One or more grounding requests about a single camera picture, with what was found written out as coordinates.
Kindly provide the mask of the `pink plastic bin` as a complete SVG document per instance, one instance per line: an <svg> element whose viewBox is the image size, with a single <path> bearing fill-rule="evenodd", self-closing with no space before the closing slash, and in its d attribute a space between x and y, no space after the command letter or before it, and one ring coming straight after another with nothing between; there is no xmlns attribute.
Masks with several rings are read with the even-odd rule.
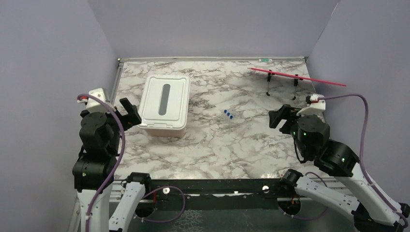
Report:
<svg viewBox="0 0 410 232"><path fill-rule="evenodd" d="M172 128L146 128L139 126L140 129L144 130L149 136L152 137L176 137L182 138L186 133L186 128L182 129L172 129Z"/></svg>

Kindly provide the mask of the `clear plastic lid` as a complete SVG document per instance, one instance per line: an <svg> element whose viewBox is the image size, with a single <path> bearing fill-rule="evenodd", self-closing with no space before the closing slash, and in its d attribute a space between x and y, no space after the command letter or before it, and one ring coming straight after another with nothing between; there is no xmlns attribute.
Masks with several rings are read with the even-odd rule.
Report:
<svg viewBox="0 0 410 232"><path fill-rule="evenodd" d="M146 78L138 113L142 129L182 130L187 123L190 78L156 74Z"/></svg>

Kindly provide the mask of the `clear acrylic tube rack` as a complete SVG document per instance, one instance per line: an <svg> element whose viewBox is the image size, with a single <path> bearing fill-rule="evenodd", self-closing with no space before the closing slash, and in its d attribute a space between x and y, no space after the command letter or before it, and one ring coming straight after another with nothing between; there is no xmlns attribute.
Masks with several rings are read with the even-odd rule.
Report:
<svg viewBox="0 0 410 232"><path fill-rule="evenodd" d="M229 116L224 114L223 110L222 119L224 119L226 123L241 123L252 116L252 112L249 110L227 109L227 111L230 115L233 115L233 119L229 119Z"/></svg>

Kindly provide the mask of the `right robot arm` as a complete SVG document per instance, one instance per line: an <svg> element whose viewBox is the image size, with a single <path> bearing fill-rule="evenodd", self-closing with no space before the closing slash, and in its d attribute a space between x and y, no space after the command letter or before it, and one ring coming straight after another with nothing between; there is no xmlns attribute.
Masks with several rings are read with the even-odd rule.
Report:
<svg viewBox="0 0 410 232"><path fill-rule="evenodd" d="M350 194L342 194L289 169L280 179L279 191L286 197L294 193L327 206L353 222L360 232L402 232L410 207L397 203L381 190L361 168L359 157L347 145L330 138L330 126L316 115L301 116L300 109L283 105L269 111L269 127L285 124L281 133L293 138L300 163L313 162L322 172L341 182Z"/></svg>

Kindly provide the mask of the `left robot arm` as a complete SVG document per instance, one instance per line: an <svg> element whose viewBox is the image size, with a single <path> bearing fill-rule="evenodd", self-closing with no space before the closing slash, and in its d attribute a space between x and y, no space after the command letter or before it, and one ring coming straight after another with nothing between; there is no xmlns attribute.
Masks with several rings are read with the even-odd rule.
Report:
<svg viewBox="0 0 410 232"><path fill-rule="evenodd" d="M127 98L120 99L127 111L122 115L116 107L90 95L77 101L87 106L96 102L99 106L96 112L86 109L80 114L79 136L83 144L72 173L80 204L81 231L126 232L139 202L152 192L149 174L131 173L126 178L124 195L114 213L109 213L114 173L125 150L119 143L125 140L126 130L141 124L137 107Z"/></svg>

